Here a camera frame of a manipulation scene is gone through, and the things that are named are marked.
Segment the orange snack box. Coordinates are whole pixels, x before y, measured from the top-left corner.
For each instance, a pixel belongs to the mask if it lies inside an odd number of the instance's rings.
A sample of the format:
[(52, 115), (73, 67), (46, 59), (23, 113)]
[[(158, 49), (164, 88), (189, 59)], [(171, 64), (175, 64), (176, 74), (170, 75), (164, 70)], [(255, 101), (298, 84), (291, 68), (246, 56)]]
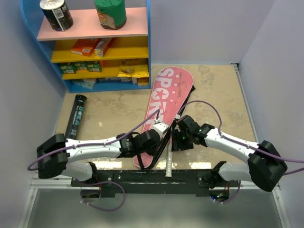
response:
[(90, 57), (98, 42), (98, 38), (78, 39), (71, 48), (71, 52), (73, 54)]

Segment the yellow box bottom shelf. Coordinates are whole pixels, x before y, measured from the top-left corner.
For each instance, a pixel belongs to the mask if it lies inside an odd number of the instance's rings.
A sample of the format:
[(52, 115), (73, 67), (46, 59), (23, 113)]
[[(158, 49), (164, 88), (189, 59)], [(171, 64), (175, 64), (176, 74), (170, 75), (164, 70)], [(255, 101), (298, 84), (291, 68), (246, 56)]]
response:
[(148, 86), (149, 85), (149, 78), (148, 77), (142, 77), (137, 79), (137, 85), (138, 86)]

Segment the yellow snack bag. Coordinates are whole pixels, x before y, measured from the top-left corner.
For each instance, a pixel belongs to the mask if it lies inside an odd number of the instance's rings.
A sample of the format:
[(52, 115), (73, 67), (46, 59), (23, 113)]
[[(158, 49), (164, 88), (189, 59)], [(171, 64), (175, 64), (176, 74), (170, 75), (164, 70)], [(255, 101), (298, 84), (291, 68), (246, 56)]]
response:
[(144, 78), (148, 76), (148, 65), (120, 66), (118, 71), (118, 77)]

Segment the green box left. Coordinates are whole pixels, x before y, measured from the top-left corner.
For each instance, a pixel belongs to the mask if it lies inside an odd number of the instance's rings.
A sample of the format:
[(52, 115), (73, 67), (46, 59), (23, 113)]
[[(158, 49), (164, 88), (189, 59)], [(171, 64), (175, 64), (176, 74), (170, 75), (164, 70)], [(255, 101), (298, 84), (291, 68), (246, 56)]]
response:
[(62, 72), (62, 74), (75, 74), (76, 73), (76, 67), (73, 63), (60, 63), (59, 68)]

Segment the black shuttlecock tube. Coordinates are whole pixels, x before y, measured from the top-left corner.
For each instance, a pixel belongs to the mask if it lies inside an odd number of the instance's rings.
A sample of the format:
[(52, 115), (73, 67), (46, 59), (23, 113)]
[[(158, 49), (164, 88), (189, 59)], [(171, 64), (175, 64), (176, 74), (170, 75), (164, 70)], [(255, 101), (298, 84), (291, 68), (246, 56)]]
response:
[(77, 139), (86, 100), (87, 97), (84, 95), (77, 94), (75, 96), (71, 114), (66, 127), (66, 138), (74, 140)]

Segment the red white snack box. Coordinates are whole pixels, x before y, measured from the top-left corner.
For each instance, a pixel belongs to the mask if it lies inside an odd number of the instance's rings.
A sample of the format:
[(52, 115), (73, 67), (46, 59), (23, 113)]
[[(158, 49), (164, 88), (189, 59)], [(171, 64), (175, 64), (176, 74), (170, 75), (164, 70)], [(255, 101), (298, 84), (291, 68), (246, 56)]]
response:
[(102, 38), (95, 47), (95, 56), (104, 57), (114, 41), (115, 38)]

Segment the pink racket cover bag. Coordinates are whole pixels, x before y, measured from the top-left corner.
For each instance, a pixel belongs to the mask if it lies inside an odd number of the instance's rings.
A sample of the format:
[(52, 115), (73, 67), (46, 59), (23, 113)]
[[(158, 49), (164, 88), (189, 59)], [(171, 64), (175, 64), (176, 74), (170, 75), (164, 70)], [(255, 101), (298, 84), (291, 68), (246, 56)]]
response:
[(171, 125), (193, 89), (193, 76), (188, 70), (174, 66), (162, 69), (153, 83), (145, 118), (159, 109), (159, 120)]

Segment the green box middle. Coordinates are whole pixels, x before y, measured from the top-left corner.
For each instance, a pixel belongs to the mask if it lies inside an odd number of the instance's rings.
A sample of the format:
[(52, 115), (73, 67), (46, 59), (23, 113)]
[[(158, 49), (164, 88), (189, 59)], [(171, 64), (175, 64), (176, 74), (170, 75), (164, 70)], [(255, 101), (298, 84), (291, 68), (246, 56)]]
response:
[(74, 62), (75, 69), (78, 70), (87, 70), (86, 62)]

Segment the blue shelf unit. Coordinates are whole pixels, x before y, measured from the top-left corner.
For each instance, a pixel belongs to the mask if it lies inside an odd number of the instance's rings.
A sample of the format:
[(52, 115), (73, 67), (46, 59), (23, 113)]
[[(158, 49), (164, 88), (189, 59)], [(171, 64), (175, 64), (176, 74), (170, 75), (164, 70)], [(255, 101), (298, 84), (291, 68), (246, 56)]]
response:
[[(151, 68), (151, 4), (146, 1), (145, 7), (126, 8), (126, 24), (118, 30), (101, 27), (95, 9), (70, 10), (74, 20), (73, 26), (67, 31), (54, 31), (46, 19), (38, 0), (19, 1), (21, 16), (26, 28), (33, 37), (50, 66), (55, 71), (70, 93), (102, 92), (115, 90), (136, 90), (151, 88), (138, 86), (133, 82), (122, 82), (114, 79), (118, 75), (121, 61), (138, 59), (146, 62)], [(115, 41), (104, 57), (82, 57), (71, 53), (77, 39), (112, 37)], [(102, 61), (102, 72), (79, 71), (75, 74), (62, 74), (59, 64), (65, 62)], [(74, 85), (74, 79), (95, 78), (93, 90)]]

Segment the green box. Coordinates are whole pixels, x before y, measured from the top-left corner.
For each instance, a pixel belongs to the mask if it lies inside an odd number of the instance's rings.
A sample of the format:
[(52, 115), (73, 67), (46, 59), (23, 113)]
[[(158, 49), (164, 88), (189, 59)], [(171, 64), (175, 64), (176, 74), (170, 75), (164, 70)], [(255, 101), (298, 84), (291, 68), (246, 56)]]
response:
[(89, 72), (102, 72), (102, 64), (100, 61), (87, 61), (86, 68)]
[(73, 63), (60, 63), (59, 68), (62, 72), (62, 74), (75, 74), (76, 73), (76, 67)]
[(78, 70), (87, 70), (86, 62), (74, 62), (75, 69)]

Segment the pink racket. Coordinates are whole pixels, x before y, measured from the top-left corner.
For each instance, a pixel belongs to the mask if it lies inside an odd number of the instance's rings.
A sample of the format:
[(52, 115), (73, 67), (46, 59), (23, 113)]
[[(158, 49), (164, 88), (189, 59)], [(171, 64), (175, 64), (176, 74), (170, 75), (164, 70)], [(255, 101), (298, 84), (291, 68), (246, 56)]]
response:
[(168, 143), (167, 147), (167, 159), (166, 159), (166, 174), (165, 177), (172, 177), (172, 143)]

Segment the aluminium frame rail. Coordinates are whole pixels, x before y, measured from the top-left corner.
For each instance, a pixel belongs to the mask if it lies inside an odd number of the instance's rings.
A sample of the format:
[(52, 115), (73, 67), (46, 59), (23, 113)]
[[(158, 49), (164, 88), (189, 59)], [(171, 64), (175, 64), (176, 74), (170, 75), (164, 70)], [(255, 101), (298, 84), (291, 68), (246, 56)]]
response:
[[(71, 186), (72, 179), (65, 177), (65, 176), (59, 176), (58, 178), (54, 179), (46, 179), (42, 180), (38, 177), (33, 177), (30, 188), (33, 189), (69, 189), (72, 188)], [(240, 189), (248, 189), (248, 190), (258, 190), (259, 188), (252, 182), (244, 181), (240, 185)]]

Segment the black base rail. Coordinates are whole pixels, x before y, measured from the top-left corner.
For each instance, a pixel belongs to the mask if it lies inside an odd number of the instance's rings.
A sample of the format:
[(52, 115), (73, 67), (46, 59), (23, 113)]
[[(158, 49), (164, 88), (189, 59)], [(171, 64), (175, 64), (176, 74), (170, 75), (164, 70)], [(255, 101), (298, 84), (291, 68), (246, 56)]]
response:
[(211, 197), (222, 202), (230, 198), (230, 190), (237, 181), (227, 182), (212, 177), (211, 169), (173, 170), (171, 177), (165, 170), (98, 170), (92, 180), (79, 182), (72, 179), (73, 187), (95, 187), (101, 197), (127, 194), (182, 194)]

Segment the pale packet bottom shelf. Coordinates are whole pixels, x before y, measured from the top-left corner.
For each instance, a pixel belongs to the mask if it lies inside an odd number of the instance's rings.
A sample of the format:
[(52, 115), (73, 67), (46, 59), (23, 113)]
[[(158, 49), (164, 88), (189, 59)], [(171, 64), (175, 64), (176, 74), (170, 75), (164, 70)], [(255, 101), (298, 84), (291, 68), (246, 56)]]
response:
[(95, 78), (74, 79), (74, 80), (72, 80), (72, 83), (74, 85), (81, 86), (82, 88), (93, 90), (93, 88), (96, 84), (96, 79)]

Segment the black white canister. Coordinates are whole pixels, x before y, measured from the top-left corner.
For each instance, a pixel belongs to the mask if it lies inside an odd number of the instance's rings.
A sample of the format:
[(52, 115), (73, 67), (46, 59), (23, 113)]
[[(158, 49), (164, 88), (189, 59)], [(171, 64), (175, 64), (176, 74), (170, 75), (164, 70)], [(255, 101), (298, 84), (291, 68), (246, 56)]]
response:
[(64, 0), (41, 0), (39, 6), (53, 30), (66, 31), (73, 26), (74, 21)]

